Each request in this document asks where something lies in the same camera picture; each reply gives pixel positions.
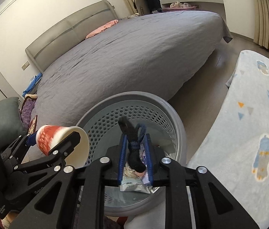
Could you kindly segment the person's left hand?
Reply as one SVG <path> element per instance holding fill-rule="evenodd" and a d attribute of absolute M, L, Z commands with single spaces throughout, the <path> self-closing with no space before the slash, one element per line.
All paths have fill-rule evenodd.
<path fill-rule="evenodd" d="M 4 229 L 8 229 L 10 224 L 14 221 L 14 219 L 19 215 L 17 211 L 9 212 L 4 219 L 1 220 L 2 226 Z"/>

